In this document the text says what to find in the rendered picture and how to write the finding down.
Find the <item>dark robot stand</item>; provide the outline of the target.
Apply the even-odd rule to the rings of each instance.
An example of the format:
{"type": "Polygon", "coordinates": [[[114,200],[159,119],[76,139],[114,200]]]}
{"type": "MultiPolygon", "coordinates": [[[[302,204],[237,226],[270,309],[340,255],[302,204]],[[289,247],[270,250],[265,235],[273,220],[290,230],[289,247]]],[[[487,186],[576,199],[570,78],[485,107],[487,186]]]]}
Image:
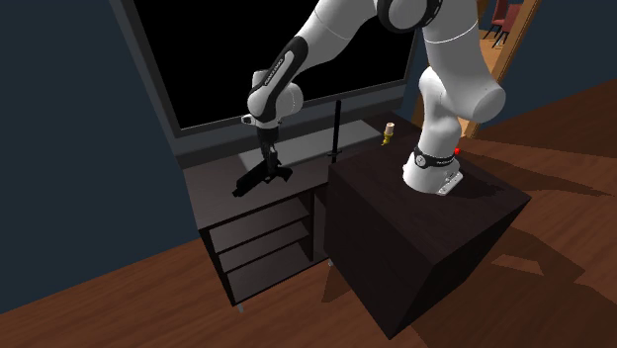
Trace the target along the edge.
{"type": "Polygon", "coordinates": [[[470,161],[447,195],[402,180],[415,135],[328,168],[324,250],[387,338],[462,285],[530,201],[470,161]]]}

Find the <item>thin black upright rod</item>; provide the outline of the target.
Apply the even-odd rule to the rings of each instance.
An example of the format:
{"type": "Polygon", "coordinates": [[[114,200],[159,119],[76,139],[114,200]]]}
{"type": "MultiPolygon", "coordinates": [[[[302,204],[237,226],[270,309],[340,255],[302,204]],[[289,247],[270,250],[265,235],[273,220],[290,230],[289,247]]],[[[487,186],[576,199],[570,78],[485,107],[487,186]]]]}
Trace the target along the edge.
{"type": "Polygon", "coordinates": [[[342,101],[337,100],[335,102],[332,147],[331,147],[331,150],[327,153],[327,155],[331,158],[331,163],[335,163],[337,161],[337,156],[340,153],[340,150],[338,148],[338,143],[339,143],[339,132],[340,132],[341,107],[342,107],[342,101]]]}

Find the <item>red chair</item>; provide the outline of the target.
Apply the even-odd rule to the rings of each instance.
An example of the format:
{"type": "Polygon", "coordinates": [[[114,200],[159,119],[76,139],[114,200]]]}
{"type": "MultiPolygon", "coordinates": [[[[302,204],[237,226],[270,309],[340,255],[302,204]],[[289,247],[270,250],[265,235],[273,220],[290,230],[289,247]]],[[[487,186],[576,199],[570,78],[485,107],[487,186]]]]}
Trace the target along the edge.
{"type": "Polygon", "coordinates": [[[522,8],[521,2],[510,3],[509,0],[496,0],[495,8],[491,16],[490,28],[485,33],[484,39],[490,33],[494,33],[495,42],[492,46],[505,43],[514,22],[522,8]]]}

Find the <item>dark television cabinet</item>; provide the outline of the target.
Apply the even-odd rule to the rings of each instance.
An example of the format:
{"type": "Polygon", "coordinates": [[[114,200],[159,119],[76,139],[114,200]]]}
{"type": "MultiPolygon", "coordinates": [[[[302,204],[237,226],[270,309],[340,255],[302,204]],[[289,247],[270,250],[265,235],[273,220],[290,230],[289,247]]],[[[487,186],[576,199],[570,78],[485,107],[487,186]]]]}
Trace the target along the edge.
{"type": "Polygon", "coordinates": [[[241,155],[184,171],[201,238],[231,305],[243,302],[326,260],[325,189],[332,144],[324,130],[280,144],[294,159],[287,181],[260,184],[242,197],[233,190],[247,169],[241,155]]]}

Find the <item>large black television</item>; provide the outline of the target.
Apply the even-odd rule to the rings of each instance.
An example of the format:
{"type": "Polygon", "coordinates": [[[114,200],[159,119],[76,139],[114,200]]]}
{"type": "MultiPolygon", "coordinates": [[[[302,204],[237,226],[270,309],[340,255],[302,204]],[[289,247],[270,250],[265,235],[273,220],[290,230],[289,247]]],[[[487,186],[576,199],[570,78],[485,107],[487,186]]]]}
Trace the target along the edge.
{"type": "MultiPolygon", "coordinates": [[[[318,0],[109,0],[172,152],[183,168],[261,153],[240,120],[254,71],[268,69],[318,0]]],[[[296,137],[332,128],[335,103],[355,122],[398,108],[417,47],[369,20],[333,60],[295,78],[305,102],[283,120],[279,157],[296,137]]]]}

